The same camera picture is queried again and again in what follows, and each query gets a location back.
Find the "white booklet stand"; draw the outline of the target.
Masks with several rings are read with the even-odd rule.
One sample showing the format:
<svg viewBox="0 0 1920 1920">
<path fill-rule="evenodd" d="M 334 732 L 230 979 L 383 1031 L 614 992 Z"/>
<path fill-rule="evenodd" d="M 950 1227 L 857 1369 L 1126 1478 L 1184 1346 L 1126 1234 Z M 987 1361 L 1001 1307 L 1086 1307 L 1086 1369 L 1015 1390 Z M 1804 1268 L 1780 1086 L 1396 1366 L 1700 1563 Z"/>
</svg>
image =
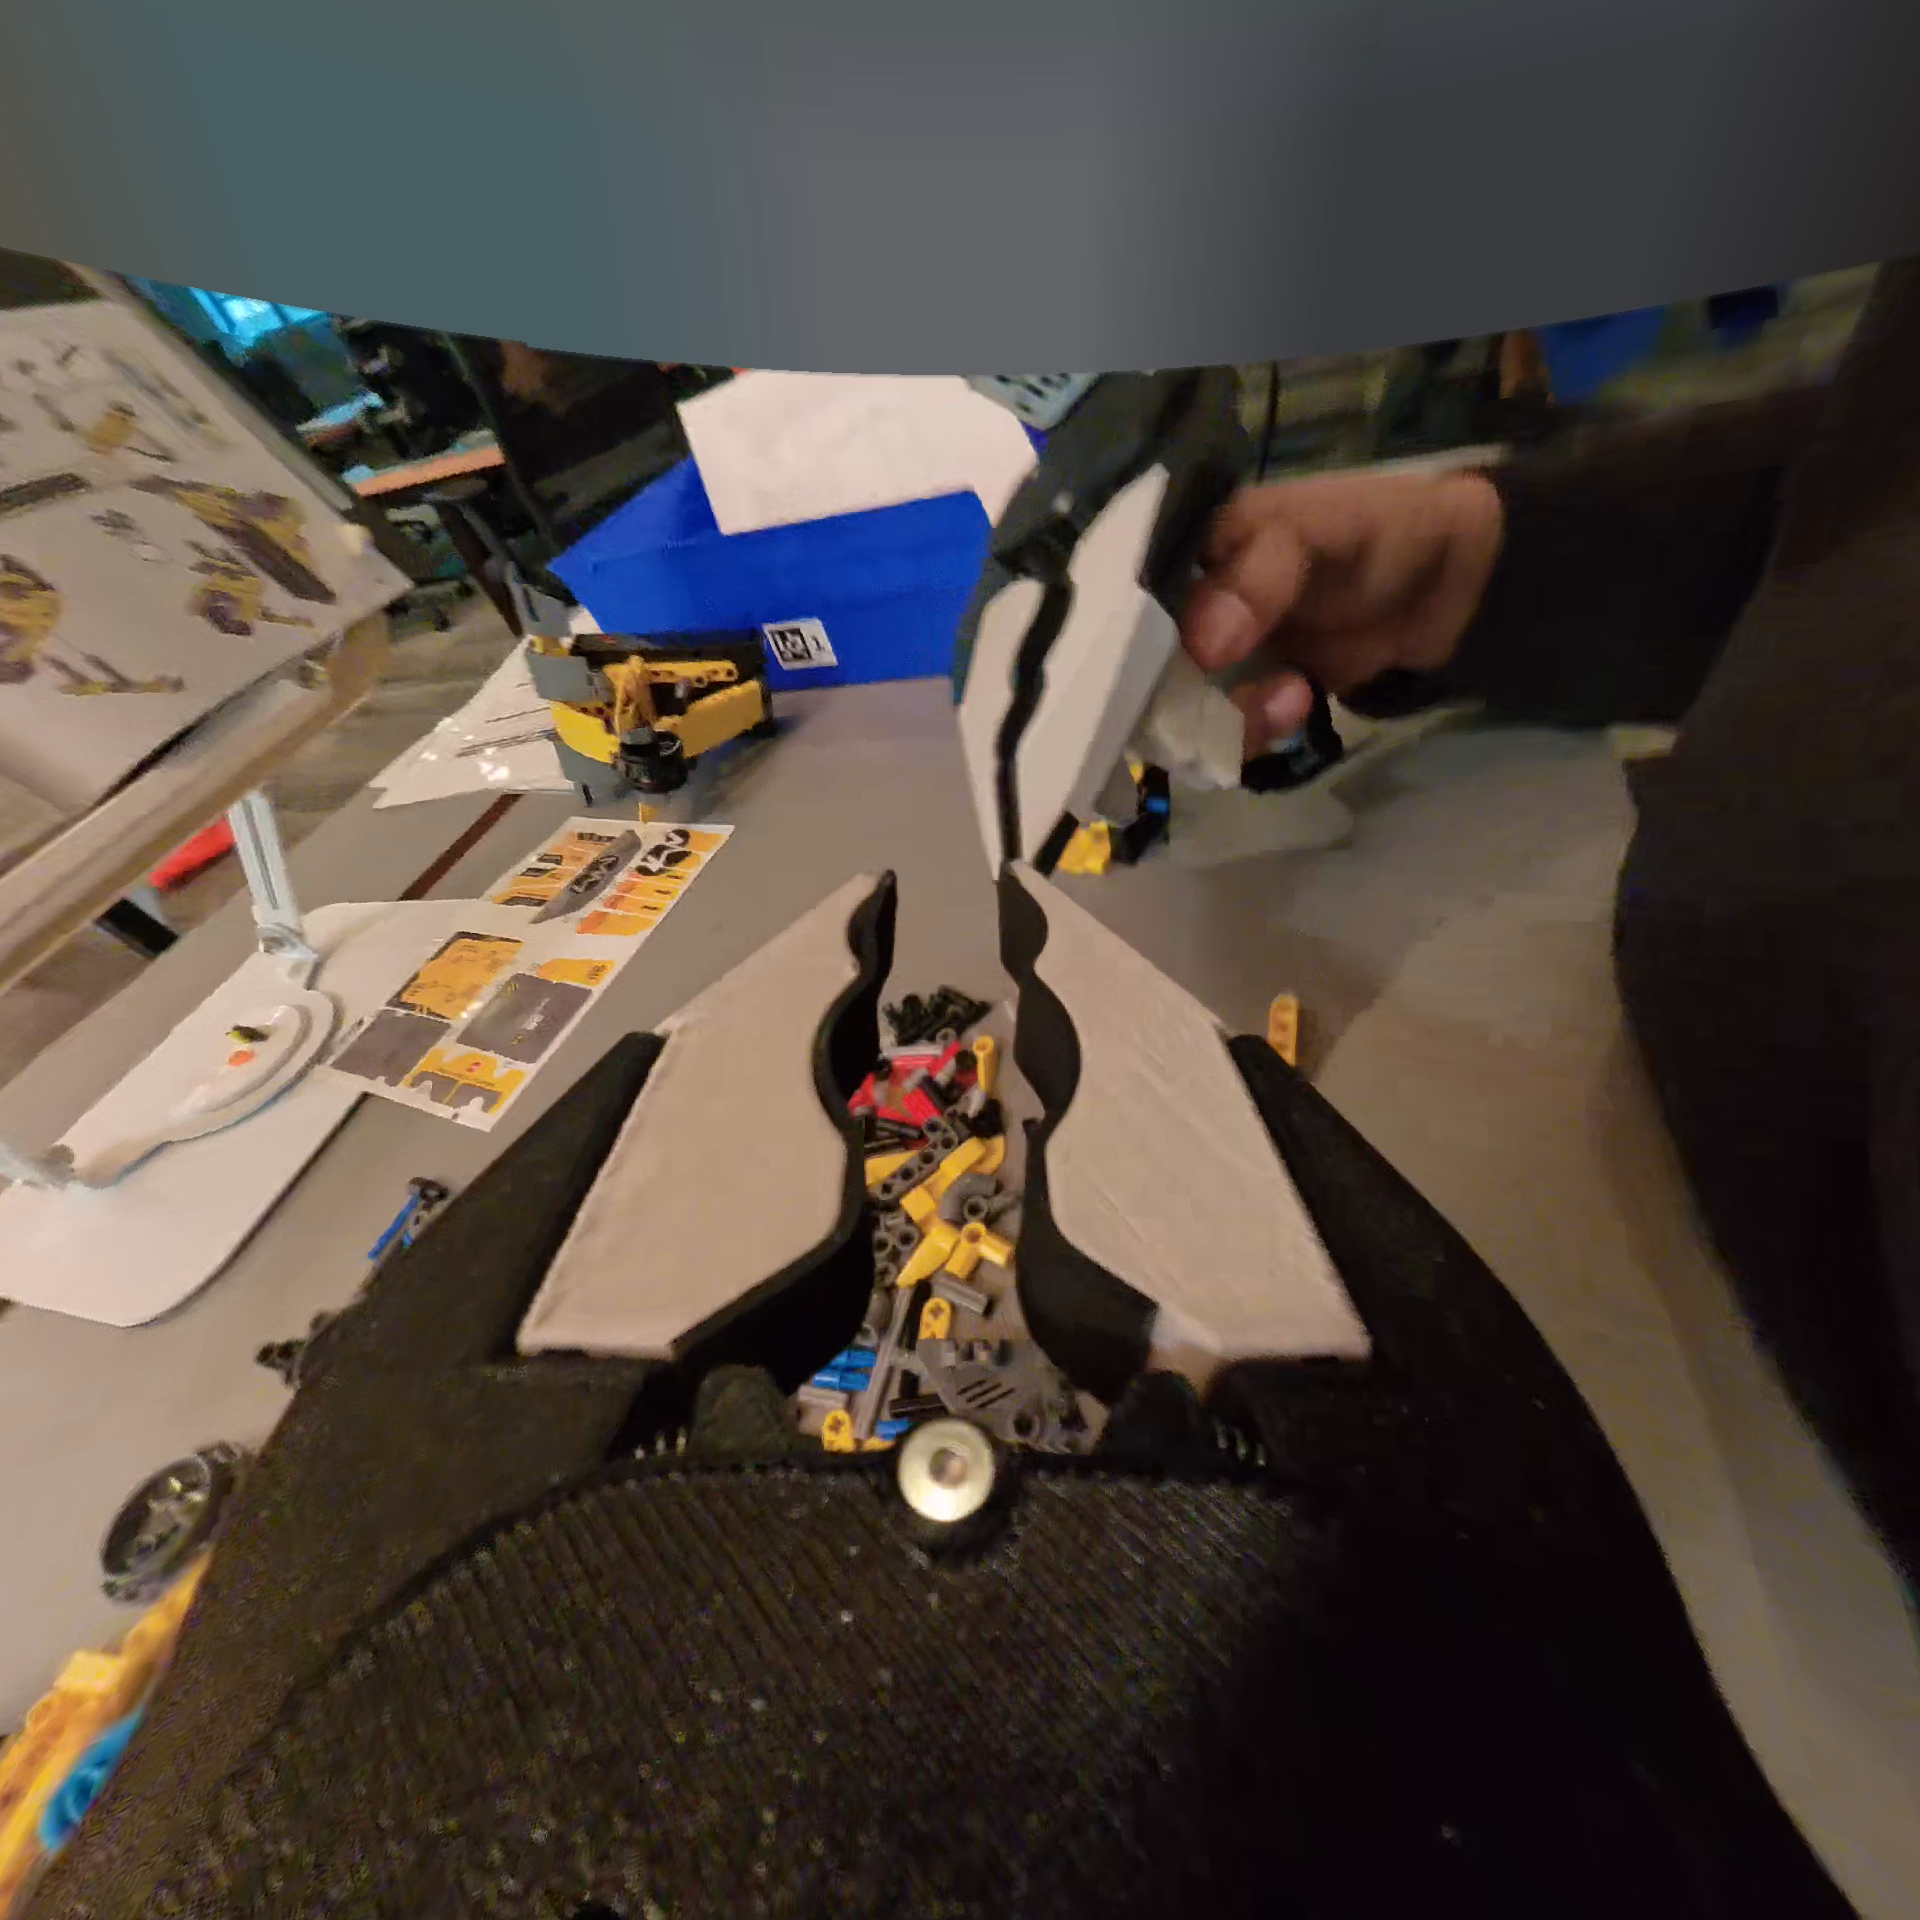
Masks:
<svg viewBox="0 0 1920 1920">
<path fill-rule="evenodd" d="M 326 647 L 314 665 L 286 665 L 232 696 L 147 777 L 128 777 L 114 793 L 80 810 L 0 876 L 0 974 L 17 990 L 71 930 L 106 922 L 167 851 L 230 819 L 251 902 L 251 953 L 270 961 L 270 992 L 230 1014 L 210 1041 L 195 1041 L 188 1073 L 167 1075 L 160 1104 L 128 1119 L 126 1138 L 89 1158 L 75 1158 L 71 1144 L 0 1144 L 10 1185 L 106 1196 L 148 1155 L 210 1138 L 311 1075 L 343 1014 L 334 992 L 326 992 L 326 953 L 311 950 L 292 904 L 270 777 L 279 756 L 366 704 L 383 660 L 393 619 L 358 619 Z"/>
</svg>

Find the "blue storage box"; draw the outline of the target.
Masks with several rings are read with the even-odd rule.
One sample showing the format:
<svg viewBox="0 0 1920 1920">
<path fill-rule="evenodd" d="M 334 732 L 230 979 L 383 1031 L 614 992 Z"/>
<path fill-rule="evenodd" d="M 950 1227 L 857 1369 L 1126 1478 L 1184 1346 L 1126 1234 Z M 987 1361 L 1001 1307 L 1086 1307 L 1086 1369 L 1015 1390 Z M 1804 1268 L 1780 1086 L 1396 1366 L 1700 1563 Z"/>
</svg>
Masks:
<svg viewBox="0 0 1920 1920">
<path fill-rule="evenodd" d="M 976 495 L 719 536 L 694 460 L 607 514 L 551 568 L 622 635 L 745 633 L 772 688 L 951 681 L 987 562 Z"/>
</svg>

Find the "pile of toy building pieces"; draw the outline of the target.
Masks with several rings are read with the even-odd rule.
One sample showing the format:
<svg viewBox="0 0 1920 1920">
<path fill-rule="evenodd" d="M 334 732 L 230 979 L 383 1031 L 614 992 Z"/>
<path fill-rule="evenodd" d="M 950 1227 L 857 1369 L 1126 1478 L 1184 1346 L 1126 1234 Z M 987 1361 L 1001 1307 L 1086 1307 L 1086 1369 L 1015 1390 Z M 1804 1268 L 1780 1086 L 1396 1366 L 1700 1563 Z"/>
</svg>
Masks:
<svg viewBox="0 0 1920 1920">
<path fill-rule="evenodd" d="M 892 1457 L 927 1419 L 976 1419 L 1015 1457 L 1094 1457 L 1105 1411 L 1043 1361 L 1015 1305 L 1023 1168 L 996 1010 L 970 990 L 887 1001 L 852 1128 L 873 1305 L 799 1388 L 788 1428 L 825 1457 Z"/>
</svg>

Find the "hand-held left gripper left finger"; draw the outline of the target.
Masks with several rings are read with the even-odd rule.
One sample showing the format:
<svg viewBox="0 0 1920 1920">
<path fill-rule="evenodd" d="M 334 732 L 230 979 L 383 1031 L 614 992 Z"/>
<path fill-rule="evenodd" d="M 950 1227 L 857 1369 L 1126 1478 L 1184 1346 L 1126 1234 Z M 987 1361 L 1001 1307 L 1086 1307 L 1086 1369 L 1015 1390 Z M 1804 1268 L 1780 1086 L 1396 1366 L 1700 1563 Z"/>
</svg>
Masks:
<svg viewBox="0 0 1920 1920">
<path fill-rule="evenodd" d="M 857 868 L 657 1024 L 524 1328 L 524 1361 L 694 1361 L 852 1254 L 865 1183 L 843 1073 L 875 1056 L 898 876 Z"/>
</svg>

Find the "yellow printed box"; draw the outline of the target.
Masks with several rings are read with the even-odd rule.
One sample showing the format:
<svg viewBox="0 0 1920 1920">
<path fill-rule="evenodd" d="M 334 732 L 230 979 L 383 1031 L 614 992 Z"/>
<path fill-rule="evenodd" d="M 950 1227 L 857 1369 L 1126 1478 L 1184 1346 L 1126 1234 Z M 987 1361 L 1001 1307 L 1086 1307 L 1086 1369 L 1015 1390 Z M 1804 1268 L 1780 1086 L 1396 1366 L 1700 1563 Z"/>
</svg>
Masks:
<svg viewBox="0 0 1920 1920">
<path fill-rule="evenodd" d="M 167 1598 L 114 1644 L 80 1644 L 58 1689 L 27 1707 L 0 1758 L 0 1914 L 27 1914 L 38 1879 L 75 1839 L 80 1811 L 126 1761 L 170 1654 L 188 1612 L 209 1582 L 210 1547 L 196 1547 Z"/>
</svg>

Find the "yellow toy crane model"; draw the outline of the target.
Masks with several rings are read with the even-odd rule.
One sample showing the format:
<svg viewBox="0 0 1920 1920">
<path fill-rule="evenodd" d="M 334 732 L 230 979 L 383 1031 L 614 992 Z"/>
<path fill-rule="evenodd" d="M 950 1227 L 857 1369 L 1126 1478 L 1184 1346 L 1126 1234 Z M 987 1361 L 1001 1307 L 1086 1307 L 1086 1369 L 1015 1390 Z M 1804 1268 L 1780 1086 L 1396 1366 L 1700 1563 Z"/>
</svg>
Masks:
<svg viewBox="0 0 1920 1920">
<path fill-rule="evenodd" d="M 676 793 L 716 747 L 772 732 L 759 633 L 580 633 L 580 610 L 528 580 L 512 625 L 564 784 L 593 810 Z"/>
</svg>

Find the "person's right hand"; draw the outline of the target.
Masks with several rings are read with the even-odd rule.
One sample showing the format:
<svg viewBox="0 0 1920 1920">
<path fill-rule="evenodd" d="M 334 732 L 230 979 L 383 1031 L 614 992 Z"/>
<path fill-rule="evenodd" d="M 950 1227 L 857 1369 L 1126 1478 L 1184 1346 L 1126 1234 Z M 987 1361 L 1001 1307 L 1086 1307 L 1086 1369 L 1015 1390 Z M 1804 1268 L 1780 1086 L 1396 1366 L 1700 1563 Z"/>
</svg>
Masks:
<svg viewBox="0 0 1920 1920">
<path fill-rule="evenodd" d="M 1383 671 L 1438 671 L 1499 562 L 1491 471 L 1314 471 L 1217 514 L 1178 647 L 1230 681 L 1244 756 Z"/>
</svg>

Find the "large white paper sheet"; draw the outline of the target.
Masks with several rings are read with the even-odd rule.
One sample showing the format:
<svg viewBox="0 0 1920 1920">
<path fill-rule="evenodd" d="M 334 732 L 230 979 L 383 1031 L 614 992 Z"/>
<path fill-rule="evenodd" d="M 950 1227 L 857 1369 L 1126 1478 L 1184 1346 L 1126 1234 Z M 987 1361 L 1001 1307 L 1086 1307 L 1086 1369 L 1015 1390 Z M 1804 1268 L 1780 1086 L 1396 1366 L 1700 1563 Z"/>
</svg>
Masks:
<svg viewBox="0 0 1920 1920">
<path fill-rule="evenodd" d="M 326 953 L 314 990 L 343 1031 L 366 1024 L 483 902 L 414 904 L 314 904 L 311 943 Z M 112 1158 L 126 1138 L 148 1138 L 176 1096 L 230 1064 L 230 1031 L 279 1010 L 279 969 L 240 961 L 195 1001 L 112 1094 L 60 1129 L 75 1168 Z M 160 1326 L 196 1298 L 248 1234 L 279 1208 L 302 1168 L 343 1129 L 366 1086 L 311 1073 L 251 1119 L 160 1144 L 112 1185 L 10 1185 L 0 1196 L 0 1298 L 17 1307 L 58 1307 L 112 1328 Z"/>
</svg>

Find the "clear plastic bag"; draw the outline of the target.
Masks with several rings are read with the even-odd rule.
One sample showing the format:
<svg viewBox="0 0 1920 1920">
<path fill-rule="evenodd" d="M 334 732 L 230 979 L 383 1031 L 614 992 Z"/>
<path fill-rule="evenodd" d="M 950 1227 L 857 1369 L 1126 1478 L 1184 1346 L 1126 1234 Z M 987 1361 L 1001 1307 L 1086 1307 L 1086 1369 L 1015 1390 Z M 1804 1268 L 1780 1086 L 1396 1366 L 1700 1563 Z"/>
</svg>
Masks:
<svg viewBox="0 0 1920 1920">
<path fill-rule="evenodd" d="M 378 810 L 460 804 L 460 793 L 564 793 L 558 713 L 528 681 L 528 650 L 506 650 L 494 681 L 406 747 L 378 784 Z"/>
</svg>

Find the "yellow black toy assembly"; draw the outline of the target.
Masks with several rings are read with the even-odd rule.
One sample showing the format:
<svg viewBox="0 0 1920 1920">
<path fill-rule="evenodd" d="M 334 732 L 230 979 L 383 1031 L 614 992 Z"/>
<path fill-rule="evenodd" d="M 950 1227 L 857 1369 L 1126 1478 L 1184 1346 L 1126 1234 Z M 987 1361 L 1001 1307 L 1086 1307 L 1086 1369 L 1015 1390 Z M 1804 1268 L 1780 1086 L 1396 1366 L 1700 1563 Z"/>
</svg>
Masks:
<svg viewBox="0 0 1920 1920">
<path fill-rule="evenodd" d="M 1175 777 L 1156 761 L 1126 761 L 1096 810 L 1063 840 L 1055 868 L 1063 876 L 1105 876 L 1151 858 L 1175 827 Z"/>
</svg>

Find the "person's dark clothing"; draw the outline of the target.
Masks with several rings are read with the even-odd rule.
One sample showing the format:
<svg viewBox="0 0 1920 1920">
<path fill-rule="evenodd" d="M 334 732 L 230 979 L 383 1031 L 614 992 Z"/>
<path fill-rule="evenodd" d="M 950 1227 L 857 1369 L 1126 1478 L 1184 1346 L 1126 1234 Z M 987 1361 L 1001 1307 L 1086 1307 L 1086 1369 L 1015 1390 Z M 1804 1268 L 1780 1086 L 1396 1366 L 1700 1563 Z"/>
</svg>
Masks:
<svg viewBox="0 0 1920 1920">
<path fill-rule="evenodd" d="M 1887 264 L 1770 562 L 1641 792 L 1620 1001 L 1710 1243 L 1904 1598 L 1920 1574 L 1920 264 Z"/>
</svg>

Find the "large yellow grey sticker sheet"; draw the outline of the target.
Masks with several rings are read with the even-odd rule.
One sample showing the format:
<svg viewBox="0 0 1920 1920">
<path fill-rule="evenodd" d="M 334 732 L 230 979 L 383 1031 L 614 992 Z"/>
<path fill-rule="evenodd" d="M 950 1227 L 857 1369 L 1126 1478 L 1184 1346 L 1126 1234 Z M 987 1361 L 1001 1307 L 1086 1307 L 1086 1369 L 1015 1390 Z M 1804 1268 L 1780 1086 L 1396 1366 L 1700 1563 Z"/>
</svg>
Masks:
<svg viewBox="0 0 1920 1920">
<path fill-rule="evenodd" d="M 483 923 L 460 915 L 456 930 L 398 961 L 378 1001 L 329 1049 L 329 1075 L 494 1129 L 558 1064 L 564 1034 L 614 992 L 631 943 L 576 923 Z"/>
</svg>

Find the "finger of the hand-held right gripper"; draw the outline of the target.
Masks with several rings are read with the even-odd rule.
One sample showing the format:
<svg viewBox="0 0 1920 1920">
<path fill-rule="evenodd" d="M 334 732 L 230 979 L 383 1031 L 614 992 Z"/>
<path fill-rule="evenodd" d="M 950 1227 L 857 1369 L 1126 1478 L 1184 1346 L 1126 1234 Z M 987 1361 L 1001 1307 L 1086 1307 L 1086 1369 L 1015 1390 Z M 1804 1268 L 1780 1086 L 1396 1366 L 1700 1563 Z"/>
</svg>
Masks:
<svg viewBox="0 0 1920 1920">
<path fill-rule="evenodd" d="M 1023 671 L 1015 727 L 1015 858 L 1049 868 L 1055 847 L 1094 819 L 1144 699 L 1175 660 L 1175 610 L 1144 591 L 1144 555 L 1167 514 L 1167 465 L 1120 490 L 1063 568 L 1063 619 Z"/>
<path fill-rule="evenodd" d="M 1043 696 L 1049 635 L 1055 635 L 1049 580 L 1001 580 L 984 602 L 951 718 L 959 718 L 959 761 L 970 761 L 987 868 L 1001 868 L 1007 858 L 1034 858 L 1043 840 L 1055 827 L 1049 696 Z"/>
</svg>

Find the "black toy wheel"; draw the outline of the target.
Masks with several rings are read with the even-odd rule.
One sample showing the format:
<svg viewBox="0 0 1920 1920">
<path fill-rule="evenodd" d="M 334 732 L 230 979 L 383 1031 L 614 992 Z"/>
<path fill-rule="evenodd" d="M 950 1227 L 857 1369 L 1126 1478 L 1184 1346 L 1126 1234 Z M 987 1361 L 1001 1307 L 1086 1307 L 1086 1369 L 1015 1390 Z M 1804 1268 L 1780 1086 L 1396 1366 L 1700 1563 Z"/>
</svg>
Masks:
<svg viewBox="0 0 1920 1920">
<path fill-rule="evenodd" d="M 167 1598 L 176 1574 L 195 1574 L 196 1547 L 210 1545 L 248 1465 L 251 1465 L 248 1447 L 210 1443 L 147 1478 L 106 1527 L 106 1598 L 112 1608 Z"/>
</svg>

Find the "small yellow sticker sheet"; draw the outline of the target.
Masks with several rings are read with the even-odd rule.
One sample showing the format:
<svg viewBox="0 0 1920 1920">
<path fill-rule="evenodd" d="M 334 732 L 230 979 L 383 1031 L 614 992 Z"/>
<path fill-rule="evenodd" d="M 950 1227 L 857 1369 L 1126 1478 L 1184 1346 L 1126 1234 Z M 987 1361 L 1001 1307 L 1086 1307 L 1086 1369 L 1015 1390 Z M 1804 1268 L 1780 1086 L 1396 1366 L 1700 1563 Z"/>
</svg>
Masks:
<svg viewBox="0 0 1920 1920">
<path fill-rule="evenodd" d="M 730 820 L 564 820 L 489 882 L 489 904 L 580 943 L 644 943 L 730 840 Z"/>
</svg>

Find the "person's right forearm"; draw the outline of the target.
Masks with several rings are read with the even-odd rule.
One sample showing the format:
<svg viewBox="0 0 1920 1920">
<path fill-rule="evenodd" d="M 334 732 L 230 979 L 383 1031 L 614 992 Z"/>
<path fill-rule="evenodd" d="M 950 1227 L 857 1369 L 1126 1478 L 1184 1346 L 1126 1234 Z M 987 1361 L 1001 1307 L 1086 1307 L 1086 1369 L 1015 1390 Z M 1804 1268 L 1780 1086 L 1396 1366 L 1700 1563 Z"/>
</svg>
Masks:
<svg viewBox="0 0 1920 1920">
<path fill-rule="evenodd" d="M 1615 420 L 1491 465 L 1499 555 L 1436 696 L 1518 727 L 1673 727 L 1790 514 L 1850 514 L 1880 465 L 1880 420 L 1839 390 Z"/>
</svg>

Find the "instruction booklet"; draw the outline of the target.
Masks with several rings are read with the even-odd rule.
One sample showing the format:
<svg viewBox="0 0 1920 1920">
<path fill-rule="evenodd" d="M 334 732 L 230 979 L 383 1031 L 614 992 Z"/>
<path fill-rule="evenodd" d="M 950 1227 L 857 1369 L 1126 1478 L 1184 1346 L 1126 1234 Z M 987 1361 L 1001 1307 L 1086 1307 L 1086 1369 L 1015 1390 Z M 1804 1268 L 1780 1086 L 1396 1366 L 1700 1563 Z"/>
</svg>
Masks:
<svg viewBox="0 0 1920 1920">
<path fill-rule="evenodd" d="M 128 299 L 0 314 L 0 777 L 75 819 L 406 568 Z"/>
</svg>

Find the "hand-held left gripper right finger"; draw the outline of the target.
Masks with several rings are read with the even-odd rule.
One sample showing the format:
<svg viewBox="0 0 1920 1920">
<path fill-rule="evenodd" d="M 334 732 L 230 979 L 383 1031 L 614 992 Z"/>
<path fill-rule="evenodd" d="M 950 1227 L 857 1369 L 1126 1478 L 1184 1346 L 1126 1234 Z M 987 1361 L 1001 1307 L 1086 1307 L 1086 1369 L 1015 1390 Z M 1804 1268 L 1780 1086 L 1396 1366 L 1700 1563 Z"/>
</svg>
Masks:
<svg viewBox="0 0 1920 1920">
<path fill-rule="evenodd" d="M 1105 1403 L 1144 1369 L 1217 1390 L 1234 1366 L 1362 1366 L 1371 1328 L 1217 1010 L 1027 862 L 996 902 L 1034 1104 L 1015 1298 L 1043 1361 Z"/>
</svg>

